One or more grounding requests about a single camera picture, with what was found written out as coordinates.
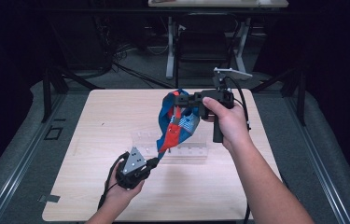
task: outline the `table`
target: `table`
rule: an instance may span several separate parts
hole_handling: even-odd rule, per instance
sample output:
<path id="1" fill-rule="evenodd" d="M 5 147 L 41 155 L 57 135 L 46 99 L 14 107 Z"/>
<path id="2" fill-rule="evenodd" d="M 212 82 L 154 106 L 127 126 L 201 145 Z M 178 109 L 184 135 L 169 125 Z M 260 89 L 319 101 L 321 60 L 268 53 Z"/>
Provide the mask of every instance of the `table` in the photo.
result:
<path id="1" fill-rule="evenodd" d="M 169 2 L 154 3 L 153 0 L 148 0 L 150 7 L 243 7 L 243 8 L 280 8 L 287 7 L 287 0 L 174 0 Z M 241 30 L 239 32 L 240 42 L 238 50 L 235 51 L 235 60 L 238 70 L 245 73 L 245 65 L 242 60 L 242 53 L 245 47 L 245 41 L 250 26 L 250 19 L 246 19 L 242 22 Z M 173 78 L 174 72 L 174 25 L 172 18 L 168 20 L 168 63 L 166 67 L 166 78 Z"/>
<path id="2" fill-rule="evenodd" d="M 186 90 L 194 93 L 201 90 Z M 115 159 L 131 150 L 132 132 L 159 131 L 161 101 L 170 90 L 97 90 L 80 116 L 42 217 L 46 221 L 84 221 L 91 217 Z M 243 90 L 251 137 L 279 176 L 259 112 L 249 90 Z M 142 192 L 119 216 L 120 221 L 243 219 L 246 198 L 228 151 L 213 143 L 213 123 L 201 121 L 208 155 L 193 162 L 172 162 L 166 155 L 151 171 Z"/>

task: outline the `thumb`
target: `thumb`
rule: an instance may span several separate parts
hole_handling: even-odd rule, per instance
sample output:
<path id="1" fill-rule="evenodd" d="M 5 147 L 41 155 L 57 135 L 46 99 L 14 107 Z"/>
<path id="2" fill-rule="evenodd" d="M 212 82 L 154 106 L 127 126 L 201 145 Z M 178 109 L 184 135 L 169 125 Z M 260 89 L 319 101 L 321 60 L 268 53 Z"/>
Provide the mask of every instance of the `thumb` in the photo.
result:
<path id="1" fill-rule="evenodd" d="M 217 100 L 214 100 L 210 97 L 205 96 L 203 99 L 203 104 L 206 106 L 210 111 L 212 111 L 215 115 L 217 115 L 219 118 L 222 118 L 227 111 L 227 108 L 224 107 L 221 103 L 219 103 Z"/>

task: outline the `blue and red fabric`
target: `blue and red fabric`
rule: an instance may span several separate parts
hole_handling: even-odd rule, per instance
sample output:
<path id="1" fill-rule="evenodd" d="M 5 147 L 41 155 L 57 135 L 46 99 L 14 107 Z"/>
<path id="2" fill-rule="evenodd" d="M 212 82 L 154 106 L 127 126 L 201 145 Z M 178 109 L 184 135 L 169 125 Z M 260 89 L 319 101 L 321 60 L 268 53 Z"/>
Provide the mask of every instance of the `blue and red fabric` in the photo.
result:
<path id="1" fill-rule="evenodd" d="M 158 123 L 162 131 L 162 137 L 157 140 L 158 159 L 161 159 L 165 151 L 175 147 L 191 137 L 200 121 L 198 107 L 182 107 L 174 105 L 175 97 L 189 95 L 181 89 L 169 92 L 162 100 L 162 109 L 158 117 Z"/>

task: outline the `black handle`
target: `black handle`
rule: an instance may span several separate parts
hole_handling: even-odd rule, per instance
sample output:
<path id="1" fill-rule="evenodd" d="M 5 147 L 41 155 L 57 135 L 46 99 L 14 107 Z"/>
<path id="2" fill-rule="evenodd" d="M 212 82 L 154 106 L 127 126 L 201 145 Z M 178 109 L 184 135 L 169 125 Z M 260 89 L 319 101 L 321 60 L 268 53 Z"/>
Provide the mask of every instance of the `black handle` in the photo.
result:
<path id="1" fill-rule="evenodd" d="M 220 125 L 218 124 L 218 116 L 215 115 L 215 122 L 213 123 L 213 142 L 222 143 L 223 133 L 221 132 Z"/>

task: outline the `person's right arm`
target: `person's right arm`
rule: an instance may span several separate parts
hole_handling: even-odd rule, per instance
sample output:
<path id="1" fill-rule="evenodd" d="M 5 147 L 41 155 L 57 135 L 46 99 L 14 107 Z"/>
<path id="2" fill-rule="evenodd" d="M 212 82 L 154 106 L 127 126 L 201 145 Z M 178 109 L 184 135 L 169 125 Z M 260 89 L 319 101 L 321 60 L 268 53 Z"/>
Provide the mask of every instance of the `person's right arm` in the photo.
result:
<path id="1" fill-rule="evenodd" d="M 223 145 L 230 152 L 257 223 L 314 223 L 297 198 L 283 185 L 250 138 L 244 110 L 227 109 L 204 97 L 203 104 L 218 116 Z"/>

